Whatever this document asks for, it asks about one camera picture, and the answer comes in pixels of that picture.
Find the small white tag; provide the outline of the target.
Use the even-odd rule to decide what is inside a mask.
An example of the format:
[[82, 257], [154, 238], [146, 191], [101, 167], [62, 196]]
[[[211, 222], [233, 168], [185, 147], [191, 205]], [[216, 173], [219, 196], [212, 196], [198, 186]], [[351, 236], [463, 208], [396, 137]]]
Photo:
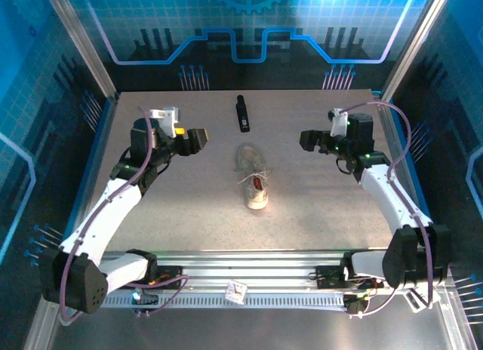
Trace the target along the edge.
[[224, 298], [230, 303], [243, 305], [245, 303], [248, 286], [238, 281], [229, 281], [226, 286]]

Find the black controller box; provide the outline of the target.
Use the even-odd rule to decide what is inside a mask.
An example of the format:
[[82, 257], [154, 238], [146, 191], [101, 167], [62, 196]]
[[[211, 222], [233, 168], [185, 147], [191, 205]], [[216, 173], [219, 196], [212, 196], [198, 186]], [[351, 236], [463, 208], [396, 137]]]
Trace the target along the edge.
[[131, 294], [131, 305], [135, 313], [149, 312], [152, 305], [158, 305], [156, 295], [148, 294], [143, 289], [136, 289]]
[[365, 313], [370, 306], [369, 295], [345, 295], [343, 304], [348, 315], [359, 315]]

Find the aluminium frame post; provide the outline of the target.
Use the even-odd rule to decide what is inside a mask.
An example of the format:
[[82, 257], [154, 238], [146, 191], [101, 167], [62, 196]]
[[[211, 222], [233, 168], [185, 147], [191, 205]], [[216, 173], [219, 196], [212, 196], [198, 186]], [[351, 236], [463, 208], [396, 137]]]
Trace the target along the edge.
[[82, 56], [103, 95], [108, 99], [114, 99], [117, 94], [115, 85], [70, 0], [49, 0], [49, 2], [69, 33], [69, 37]]
[[389, 101], [392, 99], [394, 93], [407, 75], [418, 52], [427, 40], [431, 28], [434, 26], [447, 1], [448, 0], [428, 0], [426, 3], [425, 8], [418, 18], [418, 21], [401, 52], [401, 55], [396, 60], [395, 66], [383, 86], [382, 94], [380, 96], [383, 101]]

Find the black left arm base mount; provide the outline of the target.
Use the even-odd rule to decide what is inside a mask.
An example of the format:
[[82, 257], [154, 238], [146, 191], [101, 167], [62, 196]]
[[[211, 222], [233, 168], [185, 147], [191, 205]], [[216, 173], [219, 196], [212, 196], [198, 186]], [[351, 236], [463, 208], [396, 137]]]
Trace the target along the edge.
[[[158, 266], [154, 277], [148, 282], [149, 286], [166, 282], [172, 278], [178, 278], [183, 274], [182, 266]], [[162, 289], [166, 290], [178, 290], [183, 283], [182, 280], [166, 284]]]

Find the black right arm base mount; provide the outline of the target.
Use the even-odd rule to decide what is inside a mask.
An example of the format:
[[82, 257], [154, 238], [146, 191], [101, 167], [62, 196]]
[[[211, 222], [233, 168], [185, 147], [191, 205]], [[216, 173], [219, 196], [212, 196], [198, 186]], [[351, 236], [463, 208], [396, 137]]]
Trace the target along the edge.
[[314, 281], [318, 290], [349, 289], [354, 287], [349, 281], [349, 270], [344, 265], [316, 266], [315, 270], [307, 275]]

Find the black marker pen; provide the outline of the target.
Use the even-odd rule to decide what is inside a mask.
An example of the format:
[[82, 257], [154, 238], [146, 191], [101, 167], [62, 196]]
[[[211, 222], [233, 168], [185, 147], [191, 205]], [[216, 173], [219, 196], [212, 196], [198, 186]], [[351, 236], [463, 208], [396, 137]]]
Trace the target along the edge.
[[237, 117], [238, 117], [238, 125], [240, 131], [242, 133], [247, 133], [250, 131], [250, 125], [248, 120], [248, 111], [247, 106], [245, 104], [245, 99], [242, 95], [237, 96], [237, 102], [235, 105]]

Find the aluminium mounting rail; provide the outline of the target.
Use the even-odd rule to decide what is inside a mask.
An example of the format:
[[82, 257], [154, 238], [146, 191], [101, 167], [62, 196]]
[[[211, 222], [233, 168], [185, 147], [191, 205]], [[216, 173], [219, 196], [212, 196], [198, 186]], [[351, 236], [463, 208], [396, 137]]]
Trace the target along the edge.
[[[222, 251], [165, 252], [156, 256], [158, 266], [182, 266], [188, 285], [197, 291], [221, 291], [231, 280], [248, 286], [251, 291], [291, 292], [318, 290], [307, 275], [316, 266], [344, 265], [348, 269], [351, 253], [361, 251]], [[112, 253], [102, 260], [108, 262], [125, 253]], [[383, 279], [360, 277], [349, 273], [354, 287], [319, 291], [355, 292], [390, 287]]]

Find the white label card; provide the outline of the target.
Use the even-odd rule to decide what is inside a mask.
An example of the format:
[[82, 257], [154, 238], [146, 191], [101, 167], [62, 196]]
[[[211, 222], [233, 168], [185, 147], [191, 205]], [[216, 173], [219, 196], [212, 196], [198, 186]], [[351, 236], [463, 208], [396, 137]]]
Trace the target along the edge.
[[427, 309], [427, 301], [418, 292], [409, 290], [404, 295], [404, 298], [413, 313], [419, 313], [422, 310]]

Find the black left controller box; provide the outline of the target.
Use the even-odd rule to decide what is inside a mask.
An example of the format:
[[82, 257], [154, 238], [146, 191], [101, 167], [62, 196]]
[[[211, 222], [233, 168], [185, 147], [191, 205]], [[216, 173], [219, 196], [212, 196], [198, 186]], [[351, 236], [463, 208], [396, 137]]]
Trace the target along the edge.
[[136, 289], [131, 294], [131, 305], [135, 313], [149, 312], [152, 305], [158, 305], [156, 295], [148, 294], [143, 289]]

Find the grey knit sneaker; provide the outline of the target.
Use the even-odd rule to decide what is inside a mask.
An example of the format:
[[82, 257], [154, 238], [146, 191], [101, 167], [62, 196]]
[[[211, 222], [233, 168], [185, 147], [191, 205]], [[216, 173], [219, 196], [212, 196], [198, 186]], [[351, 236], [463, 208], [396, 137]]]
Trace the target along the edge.
[[241, 174], [245, 205], [251, 210], [262, 210], [268, 204], [267, 179], [271, 170], [263, 153], [251, 143], [239, 146], [235, 156], [236, 170]]

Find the white shoelace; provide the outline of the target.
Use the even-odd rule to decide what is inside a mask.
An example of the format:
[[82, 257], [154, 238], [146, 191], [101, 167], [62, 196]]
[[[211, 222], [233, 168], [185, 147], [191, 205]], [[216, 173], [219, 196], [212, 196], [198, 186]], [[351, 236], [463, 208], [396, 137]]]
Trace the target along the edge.
[[242, 180], [238, 181], [238, 184], [244, 183], [247, 180], [249, 180], [250, 178], [254, 178], [254, 177], [259, 177], [260, 181], [262, 183], [265, 183], [268, 180], [268, 178], [270, 177], [271, 173], [272, 173], [272, 169], [255, 171], [255, 172], [250, 173], [247, 176], [245, 176]]

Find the black right controller box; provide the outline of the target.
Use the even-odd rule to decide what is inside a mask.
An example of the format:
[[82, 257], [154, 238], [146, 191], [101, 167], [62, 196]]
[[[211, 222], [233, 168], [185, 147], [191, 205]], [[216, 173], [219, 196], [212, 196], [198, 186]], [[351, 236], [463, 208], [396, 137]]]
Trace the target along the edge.
[[348, 315], [359, 315], [365, 313], [370, 306], [369, 295], [345, 295], [343, 304]]

